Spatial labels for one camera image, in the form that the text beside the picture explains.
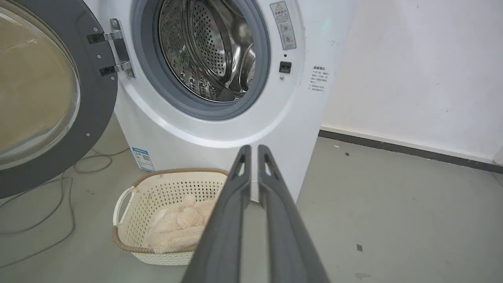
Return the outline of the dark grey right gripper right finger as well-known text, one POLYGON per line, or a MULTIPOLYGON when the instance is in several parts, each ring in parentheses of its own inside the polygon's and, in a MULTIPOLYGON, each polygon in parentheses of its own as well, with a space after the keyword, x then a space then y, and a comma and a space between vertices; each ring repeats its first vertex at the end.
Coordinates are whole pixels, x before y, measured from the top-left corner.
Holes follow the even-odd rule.
POLYGON ((271 283, 329 283, 329 276, 266 145, 257 147, 259 203, 266 211, 271 283))

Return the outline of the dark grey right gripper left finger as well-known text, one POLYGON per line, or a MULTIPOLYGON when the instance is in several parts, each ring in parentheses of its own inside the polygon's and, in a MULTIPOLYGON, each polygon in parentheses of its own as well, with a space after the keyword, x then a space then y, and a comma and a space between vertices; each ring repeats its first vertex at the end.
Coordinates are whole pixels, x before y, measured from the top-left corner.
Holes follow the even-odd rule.
POLYGON ((185 271, 183 283, 240 281, 242 226, 250 200, 251 158, 251 146, 242 146, 185 271))

